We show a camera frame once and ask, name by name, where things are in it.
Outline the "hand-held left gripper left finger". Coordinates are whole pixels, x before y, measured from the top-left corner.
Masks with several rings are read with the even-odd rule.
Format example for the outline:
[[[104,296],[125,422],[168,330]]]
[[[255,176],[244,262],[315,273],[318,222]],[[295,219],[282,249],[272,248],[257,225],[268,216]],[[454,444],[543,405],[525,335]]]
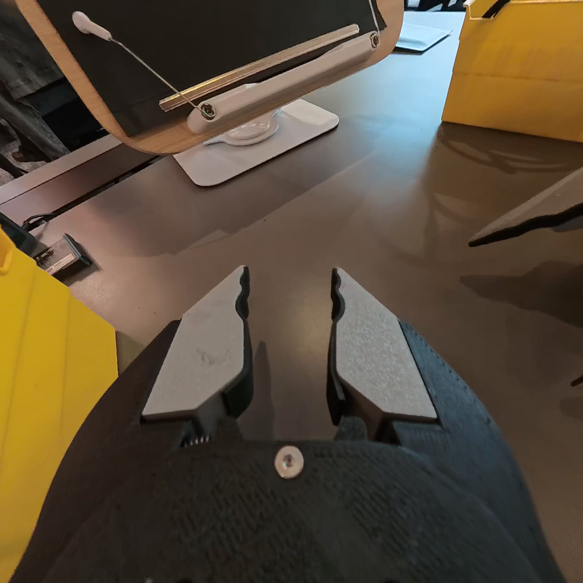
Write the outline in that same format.
[[[250,271],[239,266],[184,313],[153,384],[145,421],[237,419],[253,397]]]

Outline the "small black labelled box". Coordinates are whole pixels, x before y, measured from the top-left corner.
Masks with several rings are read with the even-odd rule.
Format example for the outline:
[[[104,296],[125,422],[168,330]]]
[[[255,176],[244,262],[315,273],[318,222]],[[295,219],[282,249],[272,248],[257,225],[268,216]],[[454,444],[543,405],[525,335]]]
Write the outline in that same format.
[[[94,265],[83,245],[66,233],[56,243],[32,255],[32,258],[39,268],[59,281],[77,276]]]

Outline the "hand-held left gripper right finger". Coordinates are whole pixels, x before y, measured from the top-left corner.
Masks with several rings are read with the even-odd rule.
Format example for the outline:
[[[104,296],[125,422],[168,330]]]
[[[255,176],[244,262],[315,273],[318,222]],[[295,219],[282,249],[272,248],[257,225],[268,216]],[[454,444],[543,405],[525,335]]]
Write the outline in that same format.
[[[399,318],[342,268],[331,275],[327,404],[332,423],[359,417],[434,424],[432,398]]]

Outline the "yellow storage bin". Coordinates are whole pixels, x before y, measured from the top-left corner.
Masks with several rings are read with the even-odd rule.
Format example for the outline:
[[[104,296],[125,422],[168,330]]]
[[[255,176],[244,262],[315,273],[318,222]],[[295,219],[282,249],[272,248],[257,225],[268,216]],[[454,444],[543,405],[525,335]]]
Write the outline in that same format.
[[[442,121],[582,142],[582,1],[466,1]]]
[[[117,379],[115,329],[1,232],[1,582],[87,415]]]

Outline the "dark device with screen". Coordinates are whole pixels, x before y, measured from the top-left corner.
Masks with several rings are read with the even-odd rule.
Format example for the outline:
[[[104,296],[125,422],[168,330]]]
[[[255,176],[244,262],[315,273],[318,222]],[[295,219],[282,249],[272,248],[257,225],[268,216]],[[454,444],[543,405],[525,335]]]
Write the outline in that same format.
[[[17,249],[29,257],[34,255],[34,250],[37,248],[36,237],[3,213],[1,213],[1,229]]]

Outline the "wooden book stand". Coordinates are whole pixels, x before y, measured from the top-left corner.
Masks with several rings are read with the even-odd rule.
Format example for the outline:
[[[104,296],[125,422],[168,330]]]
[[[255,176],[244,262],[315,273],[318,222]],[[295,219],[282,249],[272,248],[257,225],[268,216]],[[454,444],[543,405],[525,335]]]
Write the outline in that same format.
[[[176,123],[133,137],[123,132],[38,1],[15,1],[15,4],[84,105],[109,134],[143,153],[176,155],[387,57],[394,50],[401,32],[404,2],[376,2],[387,24],[382,31],[371,5],[375,29],[370,33],[360,36],[357,25],[347,26],[215,77],[186,92],[166,81],[142,58],[114,39],[110,31],[84,13],[73,12],[73,24],[80,32],[115,43],[174,92],[159,102],[163,111],[185,104],[192,108]]]

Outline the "black sheet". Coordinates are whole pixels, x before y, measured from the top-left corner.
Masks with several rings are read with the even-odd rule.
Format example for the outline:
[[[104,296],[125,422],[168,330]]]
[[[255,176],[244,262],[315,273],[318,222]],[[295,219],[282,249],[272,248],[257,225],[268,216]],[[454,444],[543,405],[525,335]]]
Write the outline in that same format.
[[[38,1],[89,81],[130,137],[176,123],[174,92],[115,43],[80,32],[79,11],[110,31],[176,89],[186,90],[351,25],[387,27],[376,1]]]

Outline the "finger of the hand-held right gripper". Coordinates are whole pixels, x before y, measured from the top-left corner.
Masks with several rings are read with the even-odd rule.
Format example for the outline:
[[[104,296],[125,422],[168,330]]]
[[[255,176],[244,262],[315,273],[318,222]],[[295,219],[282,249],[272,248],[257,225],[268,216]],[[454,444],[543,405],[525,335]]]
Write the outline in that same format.
[[[531,231],[582,229],[582,169],[502,215],[469,239],[478,247],[517,238]]]

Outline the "white tray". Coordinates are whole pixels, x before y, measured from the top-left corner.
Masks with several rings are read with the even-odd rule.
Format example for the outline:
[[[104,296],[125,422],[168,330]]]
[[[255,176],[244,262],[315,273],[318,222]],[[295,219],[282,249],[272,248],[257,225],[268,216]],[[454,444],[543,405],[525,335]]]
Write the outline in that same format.
[[[441,17],[425,18],[425,13],[404,13],[404,21],[396,43],[396,50],[423,54],[453,33]]]

